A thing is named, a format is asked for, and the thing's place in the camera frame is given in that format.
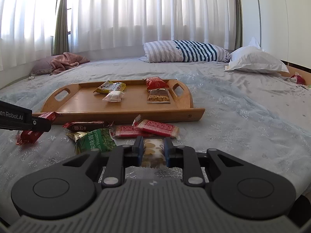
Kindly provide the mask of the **dark red chocolate bar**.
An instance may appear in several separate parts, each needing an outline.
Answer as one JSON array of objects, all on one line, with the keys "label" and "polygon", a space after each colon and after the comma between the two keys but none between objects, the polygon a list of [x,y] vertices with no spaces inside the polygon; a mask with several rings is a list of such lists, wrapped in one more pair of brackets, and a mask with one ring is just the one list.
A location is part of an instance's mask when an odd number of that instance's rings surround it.
[{"label": "dark red chocolate bar", "polygon": [[16,134],[16,144],[34,144],[45,132],[49,132],[54,121],[60,116],[57,112],[46,112],[38,117],[33,117],[31,130],[24,130]]}]

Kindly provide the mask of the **green wasabi pea packet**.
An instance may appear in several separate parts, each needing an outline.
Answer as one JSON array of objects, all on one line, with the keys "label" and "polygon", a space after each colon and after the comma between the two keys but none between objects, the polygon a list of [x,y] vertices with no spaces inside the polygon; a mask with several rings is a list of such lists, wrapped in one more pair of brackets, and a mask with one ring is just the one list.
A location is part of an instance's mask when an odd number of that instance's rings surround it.
[{"label": "green wasabi pea packet", "polygon": [[108,128],[100,128],[88,132],[76,142],[75,153],[81,154],[85,151],[99,150],[108,152],[116,147],[115,141],[111,138]]}]

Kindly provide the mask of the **red wafer packet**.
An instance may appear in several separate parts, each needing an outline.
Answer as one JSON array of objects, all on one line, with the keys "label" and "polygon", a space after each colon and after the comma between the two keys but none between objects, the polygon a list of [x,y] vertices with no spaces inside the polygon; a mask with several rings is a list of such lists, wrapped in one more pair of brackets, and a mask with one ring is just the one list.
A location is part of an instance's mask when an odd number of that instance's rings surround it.
[{"label": "red wafer packet", "polygon": [[136,130],[133,126],[128,125],[113,125],[109,128],[109,133],[113,138],[144,138],[154,137],[153,134]]},{"label": "red wafer packet", "polygon": [[179,127],[171,124],[155,122],[143,119],[138,115],[133,121],[132,126],[135,130],[143,131],[157,136],[177,138],[180,134]]}]

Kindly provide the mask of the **clear peanut candy packet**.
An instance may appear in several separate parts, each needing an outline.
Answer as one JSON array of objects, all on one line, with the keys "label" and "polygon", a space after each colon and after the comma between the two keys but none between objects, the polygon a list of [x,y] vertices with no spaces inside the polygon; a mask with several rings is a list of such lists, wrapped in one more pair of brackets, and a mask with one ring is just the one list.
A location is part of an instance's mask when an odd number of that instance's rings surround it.
[{"label": "clear peanut candy packet", "polygon": [[148,138],[144,140],[144,151],[141,167],[166,168],[163,139]]}]

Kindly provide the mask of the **gold snack bar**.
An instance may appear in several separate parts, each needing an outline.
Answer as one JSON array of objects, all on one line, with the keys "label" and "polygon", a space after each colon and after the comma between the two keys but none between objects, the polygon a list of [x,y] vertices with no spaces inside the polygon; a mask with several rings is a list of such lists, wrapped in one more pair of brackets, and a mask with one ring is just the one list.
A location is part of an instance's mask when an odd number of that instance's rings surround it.
[{"label": "gold snack bar", "polygon": [[80,138],[84,137],[86,134],[87,134],[86,132],[77,131],[74,133],[67,133],[66,135],[76,143]]}]

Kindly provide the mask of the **brown red candy bar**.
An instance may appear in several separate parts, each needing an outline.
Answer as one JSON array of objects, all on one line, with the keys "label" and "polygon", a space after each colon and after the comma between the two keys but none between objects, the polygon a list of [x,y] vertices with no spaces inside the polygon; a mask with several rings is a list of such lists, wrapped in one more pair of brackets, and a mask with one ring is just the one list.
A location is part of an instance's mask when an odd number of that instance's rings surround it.
[{"label": "brown red candy bar", "polygon": [[88,132],[96,129],[107,128],[112,124],[106,121],[93,121],[93,122],[71,122],[63,125],[63,128],[72,132],[82,131]]}]

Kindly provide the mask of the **pink white cake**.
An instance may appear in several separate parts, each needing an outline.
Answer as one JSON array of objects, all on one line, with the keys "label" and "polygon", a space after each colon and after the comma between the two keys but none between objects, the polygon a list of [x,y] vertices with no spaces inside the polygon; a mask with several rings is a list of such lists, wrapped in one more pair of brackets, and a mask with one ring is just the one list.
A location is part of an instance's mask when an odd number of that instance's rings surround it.
[{"label": "pink white cake", "polygon": [[109,92],[104,97],[103,100],[106,101],[106,102],[110,102],[110,103],[119,103],[119,102],[121,102],[123,96],[124,96],[124,92],[118,91],[118,90],[114,90],[114,91]]}]

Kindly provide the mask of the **brown peanut bar packet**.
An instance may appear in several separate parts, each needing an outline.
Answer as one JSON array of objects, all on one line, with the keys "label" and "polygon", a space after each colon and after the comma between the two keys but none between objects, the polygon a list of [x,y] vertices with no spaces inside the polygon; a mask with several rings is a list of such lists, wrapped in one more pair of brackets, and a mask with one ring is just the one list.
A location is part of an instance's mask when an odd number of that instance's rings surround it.
[{"label": "brown peanut bar packet", "polygon": [[151,90],[147,103],[161,104],[170,103],[168,91],[166,89]]}]

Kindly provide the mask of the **yellow white snack bag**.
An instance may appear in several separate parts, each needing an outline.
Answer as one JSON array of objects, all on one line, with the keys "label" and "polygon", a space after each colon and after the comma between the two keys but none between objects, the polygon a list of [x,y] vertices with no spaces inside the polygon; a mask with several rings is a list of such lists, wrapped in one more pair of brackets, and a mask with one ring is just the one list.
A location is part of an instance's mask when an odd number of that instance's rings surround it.
[{"label": "yellow white snack bag", "polygon": [[102,85],[100,85],[94,93],[100,93],[100,94],[108,94],[112,91],[124,91],[126,88],[126,84],[123,82],[112,82],[112,81],[106,81]]}]

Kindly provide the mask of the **red crinkled snack bag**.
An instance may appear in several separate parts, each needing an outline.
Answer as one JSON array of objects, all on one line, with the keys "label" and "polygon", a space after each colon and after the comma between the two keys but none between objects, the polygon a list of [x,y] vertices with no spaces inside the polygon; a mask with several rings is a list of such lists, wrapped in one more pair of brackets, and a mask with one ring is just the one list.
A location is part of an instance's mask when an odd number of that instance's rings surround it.
[{"label": "red crinkled snack bag", "polygon": [[159,90],[159,89],[168,89],[169,85],[165,83],[160,77],[148,77],[143,79],[147,86],[147,91]]}]

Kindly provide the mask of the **purple pillow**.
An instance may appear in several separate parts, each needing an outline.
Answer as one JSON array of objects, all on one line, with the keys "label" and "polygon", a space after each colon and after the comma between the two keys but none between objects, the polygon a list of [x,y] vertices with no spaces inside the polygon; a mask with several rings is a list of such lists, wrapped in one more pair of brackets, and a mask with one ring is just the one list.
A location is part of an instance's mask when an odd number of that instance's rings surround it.
[{"label": "purple pillow", "polygon": [[54,67],[51,65],[52,60],[54,60],[56,56],[45,57],[33,62],[33,68],[30,72],[32,75],[44,75],[50,74]]}]

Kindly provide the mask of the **wooden serving tray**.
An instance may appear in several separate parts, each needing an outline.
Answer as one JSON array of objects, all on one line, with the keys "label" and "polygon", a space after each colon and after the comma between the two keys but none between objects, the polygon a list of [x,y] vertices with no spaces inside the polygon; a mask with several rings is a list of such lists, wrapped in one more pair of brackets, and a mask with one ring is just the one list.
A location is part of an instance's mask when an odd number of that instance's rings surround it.
[{"label": "wooden serving tray", "polygon": [[132,124],[137,116],[161,123],[191,122],[202,118],[205,109],[195,108],[189,88],[175,79],[169,85],[169,103],[148,103],[145,81],[125,81],[126,89],[119,103],[105,101],[95,92],[101,82],[75,83],[54,91],[41,108],[42,113],[57,112],[55,124],[103,120],[114,124]]}]

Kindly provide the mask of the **light blue lace cloth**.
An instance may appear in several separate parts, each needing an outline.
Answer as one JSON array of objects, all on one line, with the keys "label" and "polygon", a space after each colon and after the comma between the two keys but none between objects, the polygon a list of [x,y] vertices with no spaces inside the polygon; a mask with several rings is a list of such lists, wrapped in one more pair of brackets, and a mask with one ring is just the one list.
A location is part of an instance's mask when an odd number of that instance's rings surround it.
[{"label": "light blue lace cloth", "polygon": [[192,95],[195,105],[206,111],[198,122],[179,123],[178,144],[199,152],[220,149],[285,176],[298,194],[310,191],[310,130],[272,113],[237,88],[209,84]]}]

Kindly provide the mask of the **pink blanket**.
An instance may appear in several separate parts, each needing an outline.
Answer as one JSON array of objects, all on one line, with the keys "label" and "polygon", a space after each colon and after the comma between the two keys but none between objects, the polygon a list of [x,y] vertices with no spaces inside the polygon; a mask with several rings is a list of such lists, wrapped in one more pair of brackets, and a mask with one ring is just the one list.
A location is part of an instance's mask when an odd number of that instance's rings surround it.
[{"label": "pink blanket", "polygon": [[50,65],[53,68],[51,74],[56,75],[88,62],[89,60],[84,56],[65,52],[61,55],[55,56],[50,62]]}]

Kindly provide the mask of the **white pillow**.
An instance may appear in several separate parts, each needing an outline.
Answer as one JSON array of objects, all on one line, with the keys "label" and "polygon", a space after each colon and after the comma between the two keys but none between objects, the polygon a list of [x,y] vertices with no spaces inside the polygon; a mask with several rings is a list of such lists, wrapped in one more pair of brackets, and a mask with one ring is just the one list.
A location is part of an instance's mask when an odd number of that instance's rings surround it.
[{"label": "white pillow", "polygon": [[255,37],[247,46],[240,47],[230,54],[226,72],[241,71],[259,74],[289,73],[286,65],[279,59],[265,52]]}]

